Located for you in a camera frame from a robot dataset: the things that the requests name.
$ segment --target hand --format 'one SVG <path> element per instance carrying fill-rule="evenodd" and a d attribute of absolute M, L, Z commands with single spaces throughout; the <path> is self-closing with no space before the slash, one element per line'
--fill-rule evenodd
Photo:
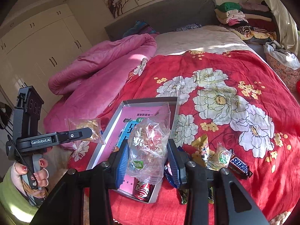
<path fill-rule="evenodd" d="M 40 171 L 37 171 L 34 173 L 34 176 L 37 179 L 38 182 L 38 186 L 43 187 L 41 190 L 32 190 L 29 186 L 25 187 L 25 190 L 28 194 L 38 197 L 38 198 L 42 198 L 45 196 L 46 190 L 44 187 L 46 187 L 49 182 L 48 182 L 48 178 L 49 178 L 49 174 L 48 171 L 45 169 L 48 166 L 48 162 L 45 158 L 41 158 L 39 160 L 39 164 L 40 167 L 42 167 L 42 169 Z M 24 187 L 22 184 L 22 180 L 21 180 L 21 175 L 27 174 L 28 169 L 26 166 L 15 162 L 11 168 L 11 179 L 13 184 L 15 185 L 15 187 L 24 195 L 26 195 L 25 191 L 24 191 Z"/>

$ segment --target flower center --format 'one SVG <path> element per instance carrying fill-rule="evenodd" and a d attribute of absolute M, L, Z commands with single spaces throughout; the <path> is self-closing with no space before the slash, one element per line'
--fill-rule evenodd
<path fill-rule="evenodd" d="M 217 95 L 214 98 L 214 102 L 216 102 L 218 105 L 225 105 L 227 103 L 227 99 L 224 96 Z"/>
<path fill-rule="evenodd" d="M 252 132 L 252 134 L 255 136 L 255 137 L 259 137 L 255 127 L 253 125 L 250 125 L 250 131 Z"/>
<path fill-rule="evenodd" d="M 204 77 L 205 77 L 205 78 L 208 78 L 208 77 L 211 77 L 211 76 L 214 76 L 214 74 L 213 74 L 213 73 L 207 74 L 207 75 L 205 75 Z"/>

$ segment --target gray headboard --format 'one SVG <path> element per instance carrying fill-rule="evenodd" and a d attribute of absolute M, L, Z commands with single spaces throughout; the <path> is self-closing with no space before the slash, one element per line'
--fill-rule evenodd
<path fill-rule="evenodd" d="M 106 26 L 105 30 L 110 40 L 115 41 L 122 39 L 137 20 L 144 20 L 161 34 L 193 23 L 219 25 L 215 6 L 215 0 L 163 0 L 129 13 Z"/>

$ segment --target pink comforter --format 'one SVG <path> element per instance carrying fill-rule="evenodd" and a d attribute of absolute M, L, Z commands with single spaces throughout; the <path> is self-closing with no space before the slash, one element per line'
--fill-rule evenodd
<path fill-rule="evenodd" d="M 154 56 L 156 41 L 149 34 L 104 41 L 81 54 L 49 79 L 49 89 L 63 97 L 44 118 L 47 133 L 67 130 L 65 119 L 93 119 L 118 95 L 128 74 L 143 58 Z"/>

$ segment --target screw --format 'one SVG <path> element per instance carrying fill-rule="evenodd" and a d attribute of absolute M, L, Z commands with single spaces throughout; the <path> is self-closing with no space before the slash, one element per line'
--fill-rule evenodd
<path fill-rule="evenodd" d="M 228 174 L 229 174 L 229 169 L 223 167 L 223 168 L 220 169 L 220 172 L 221 172 L 222 174 L 228 175 Z"/>
<path fill-rule="evenodd" d="M 110 165 L 110 163 L 108 161 L 104 161 L 104 162 L 101 162 L 100 163 L 100 166 L 103 167 L 103 168 L 106 168 Z"/>
<path fill-rule="evenodd" d="M 189 161 L 189 162 L 187 162 L 187 165 L 188 165 L 189 167 L 195 167 L 195 166 L 196 166 L 196 163 L 193 162 L 193 161 Z"/>
<path fill-rule="evenodd" d="M 74 168 L 70 168 L 68 170 L 68 174 L 73 175 L 74 173 L 76 173 L 76 170 Z"/>

